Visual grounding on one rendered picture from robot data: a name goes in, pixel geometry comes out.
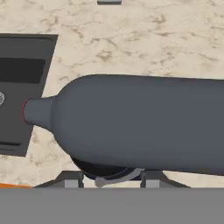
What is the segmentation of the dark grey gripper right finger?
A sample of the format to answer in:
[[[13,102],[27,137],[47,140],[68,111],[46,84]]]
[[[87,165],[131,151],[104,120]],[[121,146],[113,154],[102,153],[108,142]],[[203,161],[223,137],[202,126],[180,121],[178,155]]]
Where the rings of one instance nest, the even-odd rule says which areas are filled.
[[[161,171],[142,171],[141,188],[188,188],[188,185],[167,178]]]

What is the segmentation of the orange object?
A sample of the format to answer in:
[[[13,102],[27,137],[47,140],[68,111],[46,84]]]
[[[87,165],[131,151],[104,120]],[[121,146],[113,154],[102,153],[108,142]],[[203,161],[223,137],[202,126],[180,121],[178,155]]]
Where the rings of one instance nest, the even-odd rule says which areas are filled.
[[[13,184],[5,184],[0,183],[0,188],[23,188],[23,189],[32,189],[31,186],[28,185],[13,185]]]

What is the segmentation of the dark grey flat appliance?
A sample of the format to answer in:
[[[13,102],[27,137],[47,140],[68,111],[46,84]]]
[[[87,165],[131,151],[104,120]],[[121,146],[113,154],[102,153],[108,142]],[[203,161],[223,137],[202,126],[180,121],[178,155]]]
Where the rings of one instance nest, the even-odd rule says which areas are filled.
[[[24,104],[42,96],[58,36],[0,33],[0,155],[23,157],[31,140]]]

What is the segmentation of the small grey object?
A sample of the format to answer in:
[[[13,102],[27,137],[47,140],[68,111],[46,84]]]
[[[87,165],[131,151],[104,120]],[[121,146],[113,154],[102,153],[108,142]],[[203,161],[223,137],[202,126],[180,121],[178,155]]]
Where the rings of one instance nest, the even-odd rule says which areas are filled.
[[[122,0],[97,0],[97,4],[116,5],[116,4],[122,4]]]

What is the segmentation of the grey bottle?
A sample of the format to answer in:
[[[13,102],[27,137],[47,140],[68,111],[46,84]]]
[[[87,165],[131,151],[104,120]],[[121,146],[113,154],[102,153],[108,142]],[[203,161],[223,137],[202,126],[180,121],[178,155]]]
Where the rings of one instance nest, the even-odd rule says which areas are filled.
[[[23,117],[80,161],[224,175],[224,80],[92,74]]]

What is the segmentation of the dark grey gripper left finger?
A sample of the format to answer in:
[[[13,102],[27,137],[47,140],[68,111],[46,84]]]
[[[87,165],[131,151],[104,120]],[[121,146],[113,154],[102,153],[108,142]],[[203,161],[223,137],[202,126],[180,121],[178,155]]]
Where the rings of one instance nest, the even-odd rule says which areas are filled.
[[[84,175],[81,171],[62,171],[56,179],[49,180],[36,188],[83,188]]]

